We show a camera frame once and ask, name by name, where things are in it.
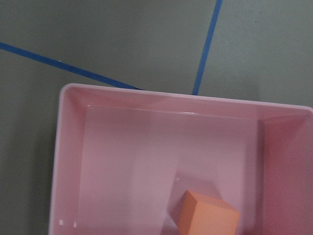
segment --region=plastic container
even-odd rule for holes
[[[220,197],[238,235],[311,235],[313,111],[69,84],[50,235],[178,235],[183,195]]]

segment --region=blue tape line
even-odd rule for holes
[[[54,67],[62,69],[62,70],[66,70],[66,71],[69,71],[69,72],[72,72],[72,73],[75,73],[75,74],[78,74],[78,75],[81,75],[84,77],[88,77],[88,78],[91,78],[93,80],[103,82],[103,83],[109,84],[109,85],[114,86],[114,87],[140,90],[139,88],[133,87],[133,86],[128,85],[126,83],[119,82],[119,81],[113,80],[111,78],[101,76],[101,75],[98,75],[96,73],[89,72],[87,70],[83,70],[83,69],[80,69],[78,67],[68,65],[68,64],[62,63],[60,61],[44,57],[42,55],[38,55],[38,54],[35,54],[32,52],[29,52],[27,50],[23,50],[23,49],[14,47],[14,46],[10,46],[10,45],[2,43],[2,42],[0,42],[0,49],[6,50],[8,52],[11,52],[11,53],[14,53],[17,55],[24,56],[24,57],[32,59],[32,60],[36,60],[38,62],[47,64],[47,65],[54,66]]]
[[[215,3],[209,30],[207,32],[204,47],[202,50],[202,55],[201,55],[201,59],[200,59],[199,67],[198,67],[198,72],[197,72],[194,88],[192,90],[193,95],[198,95],[199,93],[199,89],[200,89],[200,85],[201,85],[201,81],[203,77],[203,72],[205,68],[205,63],[206,63],[206,60],[210,51],[210,46],[211,46],[211,42],[212,42],[214,30],[215,30],[217,18],[219,17],[222,2],[223,0],[216,0],[216,3]]]

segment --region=floor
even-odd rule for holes
[[[215,1],[1,1],[0,41],[190,94]],[[310,0],[225,0],[200,95],[313,107]],[[47,234],[58,95],[105,85],[0,51],[0,234]]]

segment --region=orange block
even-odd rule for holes
[[[187,191],[178,228],[182,235],[234,235],[239,212],[225,201]]]

